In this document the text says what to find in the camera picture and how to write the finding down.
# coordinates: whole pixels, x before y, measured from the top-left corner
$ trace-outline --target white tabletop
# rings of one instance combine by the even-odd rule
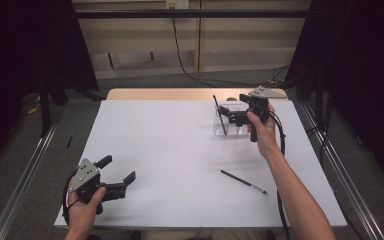
[[[286,134],[286,158],[332,226],[346,225],[290,101],[272,101]],[[212,101],[103,101],[82,158],[113,162],[101,181],[136,181],[126,198],[103,203],[95,226],[149,228],[281,227],[276,187],[248,136],[216,136]],[[264,195],[225,170],[268,192]],[[65,227],[62,212],[56,226]]]

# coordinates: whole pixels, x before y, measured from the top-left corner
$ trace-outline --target pen on table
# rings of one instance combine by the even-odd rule
[[[219,118],[220,118],[221,126],[223,127],[224,135],[227,135],[226,128],[224,128],[223,119],[221,118],[221,114],[220,114],[220,111],[219,111],[219,106],[218,106],[218,103],[217,103],[216,95],[213,95],[213,98],[214,98],[214,101],[216,102],[217,113],[219,114]]]
[[[226,171],[224,171],[224,170],[220,170],[220,172],[223,173],[223,174],[226,174],[227,176],[229,176],[229,177],[231,177],[231,178],[233,178],[233,179],[236,179],[236,180],[238,180],[239,182],[241,182],[241,183],[243,183],[243,184],[246,184],[246,185],[248,185],[248,186],[250,186],[250,187],[252,187],[252,188],[254,188],[254,189],[256,189],[256,190],[258,190],[258,191],[260,191],[260,192],[262,192],[262,193],[264,193],[264,194],[267,195],[267,192],[266,192],[266,191],[264,191],[263,189],[261,189],[261,188],[259,188],[259,187],[257,187],[257,186],[252,185],[251,183],[249,183],[249,182],[247,182],[247,181],[245,181],[245,180],[242,180],[242,179],[240,179],[240,178],[238,178],[238,177],[236,177],[236,176],[233,176],[232,174],[230,174],[230,173],[228,173],[228,172],[226,172]]]

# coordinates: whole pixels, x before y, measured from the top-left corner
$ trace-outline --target human arm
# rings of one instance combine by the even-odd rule
[[[275,123],[269,118],[264,124],[252,112],[247,113],[255,125],[258,150],[267,160],[282,198],[292,229],[299,239],[335,239],[323,210],[291,169],[275,138]]]
[[[96,216],[96,207],[101,202],[106,192],[105,187],[100,187],[92,196],[88,204],[79,202],[76,192],[68,194],[68,205],[70,207],[70,225],[66,240],[87,239],[93,227]]]

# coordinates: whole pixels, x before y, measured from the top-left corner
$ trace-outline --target carpeted floor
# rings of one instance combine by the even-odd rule
[[[273,70],[212,72],[200,73],[199,76],[257,86],[272,79]],[[284,78],[284,73],[279,74],[278,78]],[[244,87],[217,81],[206,82],[217,87]],[[97,94],[102,96],[106,96],[110,89],[120,87],[208,87],[184,74],[107,79],[99,80],[98,84],[101,90]],[[26,195],[7,231],[7,239],[62,239],[66,233],[65,229],[53,226],[61,204],[63,185],[69,172],[79,161],[100,105],[99,102],[93,102],[70,90],[67,90],[67,94],[70,102],[65,107],[51,103],[53,116],[60,110],[62,116],[42,162],[34,172],[33,181],[27,186]],[[296,98],[295,89],[288,89],[287,94],[294,101],[304,127],[311,128],[301,107],[303,102],[299,102]],[[40,133],[40,112],[32,115],[20,113],[14,132],[0,153],[0,213],[17,187],[38,144]],[[329,139],[384,234],[384,173],[378,167],[370,150],[365,148],[364,144],[360,145],[356,137],[352,127],[334,106]],[[310,141],[319,154],[320,143],[315,139],[315,135],[310,136]],[[326,157],[323,157],[323,166],[344,212],[363,238],[369,239],[354,206],[348,200]],[[122,230],[95,230],[94,233],[102,239],[130,239],[129,232]],[[350,226],[337,228],[335,233],[338,239],[358,239]],[[284,236],[279,234],[277,238],[284,239]]]

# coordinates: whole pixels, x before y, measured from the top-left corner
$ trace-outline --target person's left hand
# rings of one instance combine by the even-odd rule
[[[68,194],[68,206],[70,207],[70,225],[65,239],[87,239],[93,227],[96,216],[96,207],[101,202],[106,192],[105,187],[100,187],[92,196],[88,204],[79,202],[76,192]]]

